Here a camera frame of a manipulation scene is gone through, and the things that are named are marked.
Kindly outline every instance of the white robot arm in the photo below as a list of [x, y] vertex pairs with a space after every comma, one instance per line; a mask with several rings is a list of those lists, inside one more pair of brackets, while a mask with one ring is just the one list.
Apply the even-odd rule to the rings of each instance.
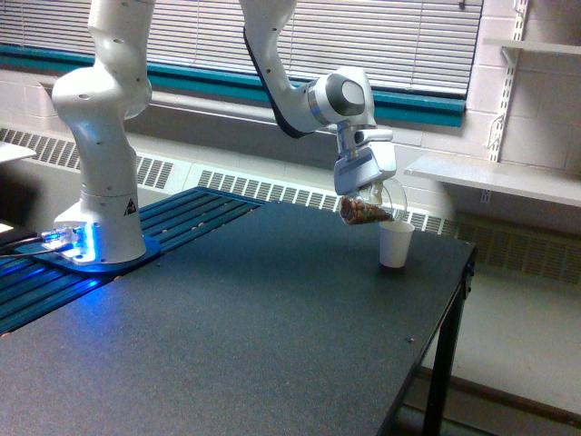
[[[151, 100], [146, 47], [154, 0], [93, 0], [89, 32], [95, 62], [60, 78], [53, 102], [71, 128], [81, 159], [80, 201], [54, 224], [68, 235], [46, 248], [73, 263], [125, 263], [145, 253], [138, 213], [135, 151], [123, 120], [139, 114]], [[338, 194], [374, 185], [396, 171], [391, 131], [378, 129], [369, 81], [363, 70], [343, 67], [295, 88], [277, 52], [277, 39], [296, 0], [240, 0], [244, 38], [264, 83], [279, 126], [298, 138], [329, 124], [338, 126], [340, 159], [335, 164]]]
[[282, 28], [297, 0], [240, 0], [244, 40], [256, 71], [267, 90], [277, 123], [293, 138], [329, 124], [337, 125], [340, 159], [335, 163], [339, 195], [375, 185], [396, 172], [392, 132], [378, 129], [369, 80], [360, 68], [342, 67], [300, 87], [289, 81], [277, 51]]
[[[151, 100], [146, 47], [154, 1], [93, 0], [94, 66], [56, 81], [53, 103], [71, 128], [81, 160], [81, 199], [54, 222], [80, 241], [61, 255], [79, 265], [124, 263], [145, 253], [138, 214], [135, 151], [123, 120]], [[58, 248], [54, 241], [47, 248]]]

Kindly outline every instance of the teal window frame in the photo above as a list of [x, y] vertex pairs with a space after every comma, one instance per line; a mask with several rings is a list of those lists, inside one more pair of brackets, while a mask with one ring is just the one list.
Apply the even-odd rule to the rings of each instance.
[[[93, 63], [94, 57], [87, 54], [0, 45], [0, 68], [16, 67], [67, 73]], [[149, 63], [148, 77], [154, 86], [268, 102], [268, 96], [257, 75]], [[380, 90], [374, 90], [373, 96], [375, 116], [388, 121], [460, 127], [466, 110], [466, 101], [461, 98]]]

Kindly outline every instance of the white paper cup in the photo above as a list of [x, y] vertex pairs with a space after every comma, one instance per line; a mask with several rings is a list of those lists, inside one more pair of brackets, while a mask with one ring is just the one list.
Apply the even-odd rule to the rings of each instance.
[[379, 262], [389, 268], [401, 268], [408, 258], [414, 226], [402, 221], [379, 223]]

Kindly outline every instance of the table leg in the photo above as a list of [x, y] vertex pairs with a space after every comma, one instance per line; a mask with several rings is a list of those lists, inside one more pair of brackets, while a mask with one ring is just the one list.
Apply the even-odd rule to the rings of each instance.
[[448, 393], [448, 384], [452, 373], [452, 363], [454, 362], [454, 353], [460, 329], [460, 319], [462, 318], [462, 309], [466, 298], [466, 287], [466, 282], [462, 281], [452, 307], [439, 328], [438, 348], [429, 385], [428, 406], [426, 407], [426, 417], [424, 418], [422, 432], [424, 436], [438, 435], [442, 425], [446, 394]]

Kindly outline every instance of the blue metal rail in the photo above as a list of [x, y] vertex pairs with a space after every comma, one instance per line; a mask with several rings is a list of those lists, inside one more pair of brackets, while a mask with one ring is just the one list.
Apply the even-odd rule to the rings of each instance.
[[[194, 188], [143, 207], [143, 233], [159, 241], [162, 253], [167, 253], [261, 204], [239, 195]], [[16, 330], [112, 279], [65, 272], [35, 259], [2, 259], [0, 334]]]

